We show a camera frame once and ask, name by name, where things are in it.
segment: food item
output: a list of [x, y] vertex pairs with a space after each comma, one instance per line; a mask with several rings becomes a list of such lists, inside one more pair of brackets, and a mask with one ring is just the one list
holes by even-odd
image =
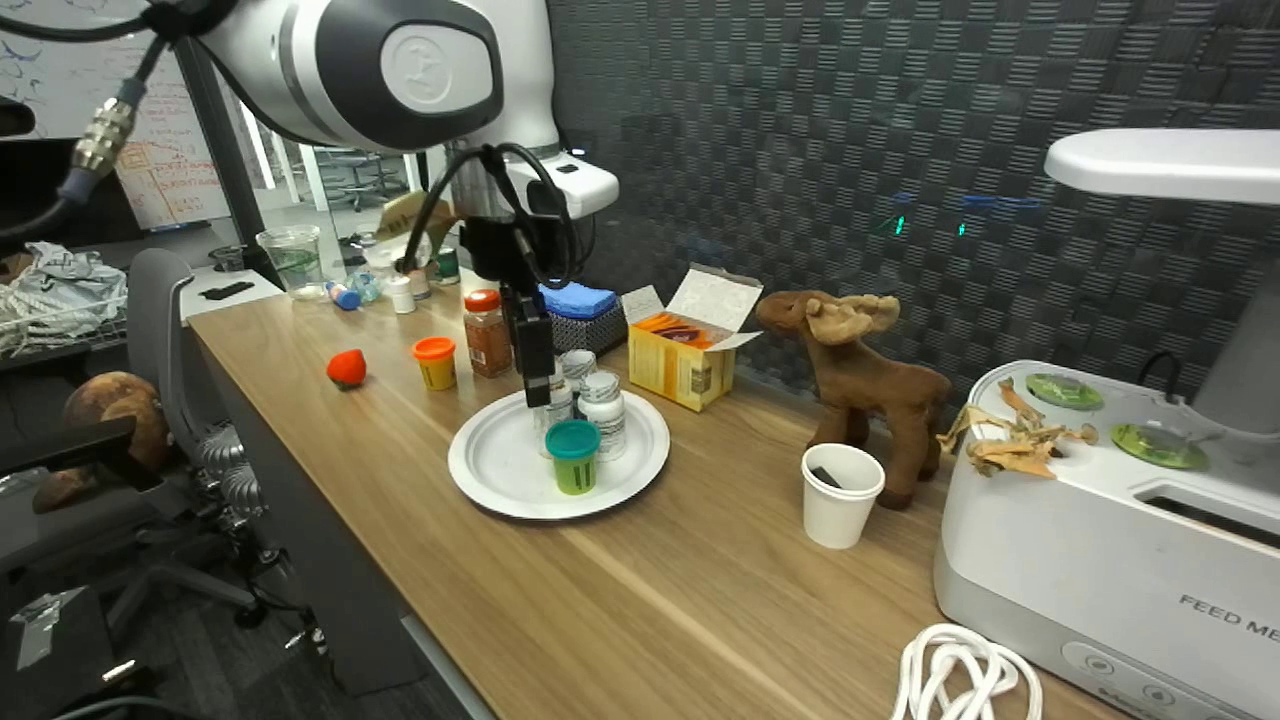
[[1177, 469], [1177, 473], [1203, 473], [1209, 455], [1199, 445], [1184, 440], [1172, 429], [1156, 423], [1118, 423], [1112, 445], [1145, 464]]
[[363, 376], [369, 376], [369, 366], [363, 366], [363, 352], [358, 349], [343, 349], [343, 352], [334, 352], [332, 359], [328, 359], [328, 381], [334, 384], [334, 387], [358, 387], [363, 384]]
[[1025, 384], [1036, 401], [1056, 404], [1056, 407], [1070, 407], [1070, 411], [1101, 411], [1105, 407], [1105, 396], [1094, 387], [1081, 384], [1077, 376], [1036, 374]]
[[941, 447], [959, 453], [965, 433], [971, 433], [969, 455], [980, 473], [1018, 473], [1036, 481], [1056, 481], [1049, 464], [1064, 445], [1094, 445], [1091, 423], [1082, 429], [1049, 423], [1016, 392], [1010, 381], [999, 381], [999, 401], [1003, 407], [1010, 407], [1010, 422], [983, 407], [965, 407], [956, 423], [941, 435]]
[[463, 327], [477, 376], [499, 376], [510, 369], [510, 337], [499, 290], [477, 290], [463, 296]]

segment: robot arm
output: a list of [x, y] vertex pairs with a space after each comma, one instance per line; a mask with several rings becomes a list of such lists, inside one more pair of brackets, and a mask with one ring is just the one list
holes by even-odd
[[453, 182], [477, 272], [503, 290], [525, 396], [548, 404], [557, 356], [541, 281], [573, 266], [566, 220], [618, 189], [559, 148], [542, 0], [241, 0], [198, 47], [282, 138], [472, 156], [431, 196]]
[[[198, 47], [255, 117], [305, 146], [514, 146], [541, 156], [573, 220], [614, 202], [611, 173], [559, 148], [542, 0], [241, 0]], [[536, 206], [541, 175], [503, 162], [518, 206]], [[456, 175], [456, 206], [510, 217], [481, 168]]]

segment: orange ball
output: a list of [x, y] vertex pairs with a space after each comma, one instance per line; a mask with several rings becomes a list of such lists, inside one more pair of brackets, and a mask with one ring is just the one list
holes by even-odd
[[369, 376], [369, 366], [363, 366], [363, 352], [354, 352], [354, 349], [343, 349], [343, 352], [334, 352], [334, 356], [328, 356], [328, 381], [334, 384], [334, 387], [358, 387], [363, 384], [363, 376]]

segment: orange toy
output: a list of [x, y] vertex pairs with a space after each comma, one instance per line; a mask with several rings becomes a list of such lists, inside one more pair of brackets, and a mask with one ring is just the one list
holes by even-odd
[[328, 381], [332, 381], [334, 387], [358, 387], [363, 376], [369, 376], [369, 366], [363, 366], [363, 352], [343, 349], [343, 352], [334, 352], [334, 356], [328, 359], [322, 374], [328, 374]]
[[812, 445], [865, 445], [867, 415], [884, 415], [890, 435], [884, 509], [908, 509], [916, 481], [937, 473], [937, 423], [953, 392], [941, 374], [887, 359], [865, 345], [865, 337], [887, 333], [895, 315], [895, 296], [771, 292], [755, 305], [762, 333], [803, 345], [817, 396], [830, 407]]

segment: coiled cable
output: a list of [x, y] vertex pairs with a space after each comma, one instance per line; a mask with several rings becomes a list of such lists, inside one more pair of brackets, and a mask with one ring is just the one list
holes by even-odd
[[[948, 695], [956, 670], [969, 676], [969, 693]], [[902, 650], [890, 720], [994, 720], [992, 700], [1018, 679], [1027, 683], [1027, 720], [1040, 720], [1044, 693], [1027, 659], [971, 627], [933, 624]]]

